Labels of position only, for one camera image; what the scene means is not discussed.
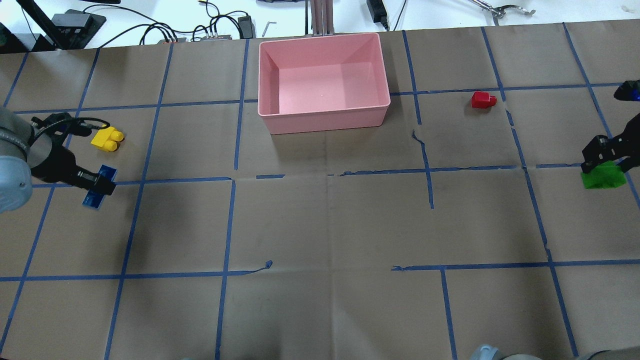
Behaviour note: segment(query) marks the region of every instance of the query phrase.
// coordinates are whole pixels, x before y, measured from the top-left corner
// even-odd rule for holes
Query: table surface
[[[391,22],[396,23],[404,0],[384,0]],[[213,0],[223,13],[234,10],[248,12],[255,21],[257,37],[291,37],[304,34],[304,1],[264,3],[256,0],[219,1]],[[91,3],[78,0],[37,1],[42,10],[51,18],[55,13],[67,9],[82,10]],[[519,0],[489,1],[494,6],[516,3],[528,9],[535,9],[532,17],[508,11],[500,21],[503,25],[550,24],[556,22],[579,22],[596,20],[640,19],[640,4],[637,0]],[[192,30],[197,24],[208,24],[209,18],[204,6],[196,0],[153,0],[123,1],[122,6],[135,9],[159,21],[167,22],[174,29]],[[339,33],[358,33],[383,31],[380,24],[374,24],[365,0],[334,0],[335,30]],[[100,29],[87,47],[98,47],[119,32],[147,22],[147,19],[134,13],[119,9],[97,7],[90,10],[107,17],[107,23]],[[266,34],[267,22],[270,24]],[[14,33],[29,33],[26,21],[15,0],[0,2],[0,22]],[[30,20],[34,32],[41,33],[38,26]],[[474,26],[493,26],[493,20],[487,11],[467,0],[407,0],[404,15],[398,23],[398,30],[465,28]],[[226,21],[220,21],[219,32],[231,34],[237,38],[236,30]],[[136,29],[108,46],[137,45],[144,28]],[[153,44],[162,39],[157,31],[151,31],[147,43]]]
[[[99,211],[36,182],[0,215],[9,359],[543,359],[640,343],[640,200],[581,149],[639,112],[640,21],[381,33],[382,126],[271,136],[260,40],[0,56],[25,119],[98,117]],[[471,92],[498,97],[469,106]],[[273,264],[264,268],[268,261]]]

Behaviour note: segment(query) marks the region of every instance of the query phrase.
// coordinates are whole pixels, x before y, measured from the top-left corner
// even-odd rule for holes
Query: pink plastic bin
[[[380,126],[390,103],[377,33],[260,44],[258,114],[271,134]]]

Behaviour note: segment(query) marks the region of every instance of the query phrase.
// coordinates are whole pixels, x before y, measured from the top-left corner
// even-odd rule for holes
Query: yellow toy block
[[[91,140],[91,144],[102,151],[116,151],[120,142],[124,140],[124,134],[113,126],[100,129]]]

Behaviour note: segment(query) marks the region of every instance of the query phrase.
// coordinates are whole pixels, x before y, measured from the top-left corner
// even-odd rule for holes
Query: electrical wire
[[[142,37],[140,38],[140,43],[138,43],[138,45],[145,45],[145,38],[147,37],[147,34],[149,33],[149,31],[151,31],[151,30],[153,30],[153,29],[158,29],[158,30],[162,33],[162,35],[163,35],[163,37],[164,37],[164,42],[170,42],[170,41],[169,41],[169,38],[170,38],[170,37],[168,37],[168,36],[167,36],[167,34],[165,33],[166,29],[163,29],[162,27],[157,26],[157,25],[150,25],[150,26],[145,30],[145,33],[144,33],[144,34],[142,34]]]
[[[36,135],[33,135],[33,137],[29,140],[29,144],[33,145],[36,140],[38,138],[40,138],[47,130],[51,129],[52,127],[56,127],[60,124],[64,124],[66,122],[76,122],[76,121],[96,121],[96,122],[101,122],[102,124],[104,124],[104,126],[100,127],[100,126],[96,126],[96,125],[91,125],[91,124],[86,124],[86,126],[90,129],[93,130],[101,130],[101,129],[106,129],[107,127],[111,126],[111,124],[108,121],[102,120],[102,119],[96,119],[95,117],[74,117],[71,119],[64,119],[64,120],[60,120],[60,121],[56,121],[50,125],[47,125],[43,128],[41,128]]]
[[[141,44],[144,45],[145,36],[149,33],[149,31],[151,31],[154,28],[157,28],[162,32],[165,42],[174,42],[174,41],[177,42],[178,41],[178,35],[175,34],[173,29],[169,25],[167,25],[167,24],[165,24],[163,22],[154,22],[153,24],[149,25],[149,27],[147,28],[145,33],[142,35],[142,38],[140,39]]]
[[[242,30],[240,29],[240,25],[238,24],[238,21],[236,21],[234,18],[232,18],[227,14],[222,14],[222,15],[218,15],[216,17],[211,18],[211,21],[209,21],[209,30],[212,33],[216,35],[218,34],[218,21],[220,19],[228,19],[238,30],[238,34],[240,34],[240,38],[243,38]]]
[[[205,9],[207,10],[207,15],[209,17],[214,17],[209,13],[209,5],[213,6],[216,11],[218,12],[218,15],[220,15],[220,9],[214,4],[214,3],[210,3],[209,0],[198,0],[199,3],[204,4]]]
[[[206,5],[207,15],[211,18],[211,20],[209,21],[209,29],[211,30],[211,33],[214,32],[214,29],[217,32],[217,26],[216,25],[217,25],[217,22],[218,22],[219,19],[228,18],[229,21],[231,21],[233,23],[233,25],[236,27],[236,29],[238,30],[238,33],[240,34],[240,37],[241,38],[243,37],[240,25],[238,24],[238,22],[235,19],[233,19],[229,15],[233,14],[233,13],[243,13],[246,16],[249,16],[249,14],[246,11],[234,10],[234,11],[226,13],[226,14],[221,14],[220,13],[220,9],[214,3],[210,2],[209,0],[198,0],[198,2]],[[216,9],[216,11],[218,12],[217,15],[211,15],[211,13],[209,13],[209,5],[213,6]],[[166,36],[167,40],[169,40],[169,38],[173,38],[173,39],[175,39],[175,41],[177,41],[177,39],[178,39],[177,34],[191,34],[191,41],[194,41],[195,38],[196,38],[196,33],[199,33],[201,31],[204,31],[207,34],[207,37],[209,36],[209,32],[207,31],[207,26],[199,25],[199,26],[196,26],[194,28],[194,30],[191,30],[191,31],[179,31],[179,30],[175,30],[175,29],[171,28],[169,25],[167,25],[167,24],[165,24],[163,22],[159,22],[158,20],[155,20],[152,17],[149,17],[149,16],[147,16],[147,15],[145,15],[145,14],[139,12],[139,11],[136,11],[136,10],[133,10],[133,9],[130,9],[130,8],[126,8],[124,6],[118,6],[118,5],[113,5],[113,4],[93,4],[93,5],[90,5],[90,6],[87,6],[86,8],[84,8],[83,13],[86,13],[87,10],[89,10],[91,8],[96,8],[98,6],[103,6],[105,8],[117,8],[117,9],[121,9],[121,10],[126,10],[128,12],[132,12],[132,13],[138,14],[138,15],[144,17],[145,19],[151,20],[151,21],[153,21],[153,24],[156,24],[156,25],[159,25],[159,26],[163,27],[164,30],[171,31],[170,35],[167,35],[163,30],[160,30]],[[125,30],[121,34],[118,34],[115,38],[117,38],[119,36],[122,36],[122,34],[126,33],[127,31],[133,30],[133,29],[135,29],[137,27],[140,27],[140,26],[151,26],[151,24],[140,24],[139,26],[134,26],[132,28],[129,28],[129,29]],[[148,31],[145,32],[145,35],[149,31],[151,31],[152,29],[153,28],[148,28]],[[111,41],[114,41],[115,38],[112,38],[111,40],[109,40],[108,42],[106,42],[105,44],[103,44],[100,47],[104,47],[105,45],[109,44]]]
[[[202,28],[204,30],[204,32],[207,34],[207,37],[209,37],[209,31],[207,30],[207,27],[204,25],[197,25],[195,28],[193,28],[193,32],[191,34],[191,41],[194,42],[196,40],[196,32],[198,31],[198,28]]]
[[[145,14],[143,14],[143,13],[141,13],[141,12],[138,12],[138,11],[136,11],[136,10],[133,10],[133,9],[130,9],[130,8],[126,8],[126,7],[124,7],[124,6],[118,6],[118,5],[112,5],[112,4],[95,4],[95,5],[90,5],[90,6],[87,6],[86,8],[84,8],[84,10],[82,11],[82,13],[86,13],[86,11],[87,11],[87,10],[89,10],[90,8],[95,8],[96,6],[105,6],[105,7],[108,7],[108,8],[118,8],[118,9],[122,9],[122,10],[127,10],[128,12],[137,13],[138,15],[140,15],[140,16],[142,16],[142,17],[144,17],[144,18],[148,19],[148,20],[151,20],[151,21],[153,21],[153,22],[157,22],[157,20],[152,19],[152,18],[150,18],[149,16],[146,16]]]
[[[126,29],[125,31],[123,31],[123,32],[121,32],[121,33],[117,34],[116,36],[114,36],[113,38],[111,38],[109,41],[107,41],[107,42],[105,42],[104,44],[102,44],[102,45],[98,46],[98,49],[101,49],[101,48],[103,48],[103,47],[107,46],[110,42],[112,42],[112,41],[116,40],[116,39],[117,39],[117,38],[119,38],[120,36],[122,36],[122,35],[124,35],[124,34],[128,33],[129,31],[131,31],[131,30],[133,30],[133,29],[137,29],[137,28],[139,28],[139,27],[141,27],[141,26],[151,26],[151,24],[138,24],[138,25],[135,25],[135,26],[131,26],[129,29]]]
[[[394,26],[394,31],[397,29],[398,27],[398,22],[400,22],[400,18],[402,17],[402,12],[404,11],[404,7],[406,6],[406,0],[404,0],[404,2],[402,3],[402,8],[400,9],[400,14],[398,14],[398,18],[396,20],[396,25]]]
[[[246,11],[244,11],[244,10],[234,10],[234,11],[232,11],[232,12],[230,12],[230,13],[226,13],[226,15],[231,15],[231,14],[233,14],[233,13],[243,13],[243,14],[244,14],[244,16],[249,16],[249,13],[248,13],[248,12],[246,12]]]
[[[22,16],[24,16],[24,20],[27,22],[27,26],[29,26],[29,32],[31,33],[33,40],[38,41],[38,39],[36,39],[36,35],[33,33],[33,30],[31,30],[31,24],[29,23],[29,19],[27,19],[27,14],[24,13],[24,8],[20,7],[20,9],[22,10]]]

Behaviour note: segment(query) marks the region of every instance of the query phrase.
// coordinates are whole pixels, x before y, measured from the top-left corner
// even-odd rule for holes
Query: green toy block
[[[627,183],[625,173],[613,161],[602,163],[588,173],[581,173],[585,189],[619,188]]]

